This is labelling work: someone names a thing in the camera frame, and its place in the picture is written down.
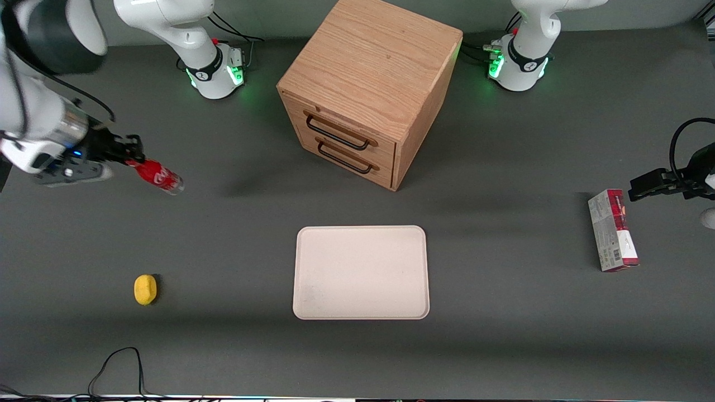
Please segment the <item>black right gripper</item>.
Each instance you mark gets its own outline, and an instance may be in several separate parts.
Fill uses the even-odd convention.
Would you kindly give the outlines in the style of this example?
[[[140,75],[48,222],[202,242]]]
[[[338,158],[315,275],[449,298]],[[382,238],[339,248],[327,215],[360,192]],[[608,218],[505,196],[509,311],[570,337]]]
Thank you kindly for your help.
[[[119,136],[108,129],[90,127],[83,139],[83,158],[136,168],[138,160],[145,160],[145,151],[140,135]]]

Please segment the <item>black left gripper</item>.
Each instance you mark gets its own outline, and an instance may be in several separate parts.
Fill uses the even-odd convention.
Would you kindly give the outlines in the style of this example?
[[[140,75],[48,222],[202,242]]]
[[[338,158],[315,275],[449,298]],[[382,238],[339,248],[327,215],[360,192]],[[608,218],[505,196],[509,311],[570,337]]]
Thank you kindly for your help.
[[[714,142],[692,155],[687,166],[678,170],[683,182],[683,198],[714,200]],[[679,181],[671,170],[656,169],[630,181],[631,203],[659,194],[680,193]]]

